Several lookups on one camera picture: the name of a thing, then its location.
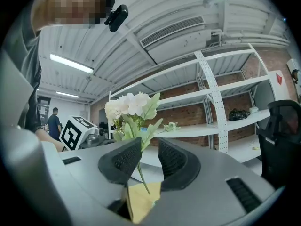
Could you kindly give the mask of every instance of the ceiling air vent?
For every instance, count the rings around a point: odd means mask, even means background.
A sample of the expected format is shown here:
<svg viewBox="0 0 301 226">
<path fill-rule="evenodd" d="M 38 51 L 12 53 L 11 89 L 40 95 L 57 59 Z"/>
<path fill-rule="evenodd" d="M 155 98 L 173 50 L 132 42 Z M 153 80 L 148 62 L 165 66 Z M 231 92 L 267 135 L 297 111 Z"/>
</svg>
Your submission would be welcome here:
<svg viewBox="0 0 301 226">
<path fill-rule="evenodd" d="M 146 46 L 149 46 L 150 44 L 152 44 L 170 34 L 173 34 L 175 32 L 178 32 L 178 31 L 186 29 L 186 28 L 190 28 L 190 27 L 194 27 L 194 26 L 202 25 L 202 24 L 205 24 L 202 16 L 185 19 L 185 20 L 179 21 L 177 23 L 163 27 L 162 29 L 151 33 L 146 38 L 140 40 L 140 43 L 141 43 L 142 47 L 145 48 Z"/>
</svg>

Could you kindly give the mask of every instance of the yellow cloth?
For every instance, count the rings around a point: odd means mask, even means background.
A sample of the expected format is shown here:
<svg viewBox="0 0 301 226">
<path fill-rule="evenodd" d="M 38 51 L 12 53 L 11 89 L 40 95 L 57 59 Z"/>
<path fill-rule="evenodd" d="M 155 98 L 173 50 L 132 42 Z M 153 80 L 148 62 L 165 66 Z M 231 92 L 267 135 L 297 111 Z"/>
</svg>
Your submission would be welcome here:
<svg viewBox="0 0 301 226">
<path fill-rule="evenodd" d="M 147 183 L 150 195 L 147 193 L 143 183 L 128 188 L 133 222 L 138 224 L 149 213 L 153 203 L 160 198 L 161 182 Z"/>
</svg>

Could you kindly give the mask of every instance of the flower stem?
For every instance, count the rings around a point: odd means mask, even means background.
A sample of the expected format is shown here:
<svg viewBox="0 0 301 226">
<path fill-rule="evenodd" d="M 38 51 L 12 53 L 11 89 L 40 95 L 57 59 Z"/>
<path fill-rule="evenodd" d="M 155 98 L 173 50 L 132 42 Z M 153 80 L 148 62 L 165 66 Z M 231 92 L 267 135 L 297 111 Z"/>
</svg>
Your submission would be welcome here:
<svg viewBox="0 0 301 226">
<path fill-rule="evenodd" d="M 143 177 L 143 174 L 142 174 L 140 162 L 138 162 L 137 169 L 138 169 L 138 172 L 139 172 L 140 177 L 141 177 L 141 179 L 142 179 L 142 182 L 143 182 L 143 184 L 144 184 L 144 186 L 145 186 L 145 189 L 146 189 L 146 191 L 147 191 L 147 192 L 149 193 L 149 195 L 150 195 L 151 193 L 150 193 L 150 191 L 149 191 L 149 189 L 148 189 L 148 187 L 147 187 L 147 185 L 146 185 L 146 183 L 145 183 L 145 180 L 144 180 L 144 177 Z"/>
</svg>

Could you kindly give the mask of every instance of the fluorescent light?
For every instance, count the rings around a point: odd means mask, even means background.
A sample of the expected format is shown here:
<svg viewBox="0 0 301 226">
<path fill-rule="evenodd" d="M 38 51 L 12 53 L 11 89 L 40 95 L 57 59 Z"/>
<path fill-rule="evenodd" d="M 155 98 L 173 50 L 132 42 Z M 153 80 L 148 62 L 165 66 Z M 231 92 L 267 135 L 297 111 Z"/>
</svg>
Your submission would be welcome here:
<svg viewBox="0 0 301 226">
<path fill-rule="evenodd" d="M 75 95 L 70 95 L 70 94 L 66 94 L 66 93 L 62 93 L 62 92 L 56 92 L 57 94 L 63 95 L 63 96 L 71 96 L 71 97 L 75 97 L 78 98 L 79 96 L 75 96 Z"/>
<path fill-rule="evenodd" d="M 73 68 L 75 68 L 75 69 L 78 69 L 78 70 L 87 72 L 87 73 L 93 73 L 93 69 L 90 68 L 90 67 L 81 65 L 81 64 L 79 64 L 79 63 L 73 62 L 73 61 L 71 61 L 71 60 L 69 60 L 69 59 L 66 59 L 66 58 L 59 57 L 59 56 L 54 55 L 54 54 L 50 54 L 50 59 L 53 60 L 53 61 L 62 63 L 62 64 L 64 64 L 64 65 L 73 67 Z"/>
</svg>

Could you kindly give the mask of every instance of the chair backrest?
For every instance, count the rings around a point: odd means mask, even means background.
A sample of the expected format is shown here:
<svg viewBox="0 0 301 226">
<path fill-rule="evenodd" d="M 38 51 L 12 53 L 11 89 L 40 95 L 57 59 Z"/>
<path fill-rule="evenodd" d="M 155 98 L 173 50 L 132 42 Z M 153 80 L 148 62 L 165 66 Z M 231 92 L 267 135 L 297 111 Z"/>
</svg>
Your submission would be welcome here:
<svg viewBox="0 0 301 226">
<path fill-rule="evenodd" d="M 258 130 L 262 177 L 279 188 L 293 176 L 301 156 L 301 106 L 280 100 L 268 108 L 271 116 L 267 127 Z"/>
</svg>

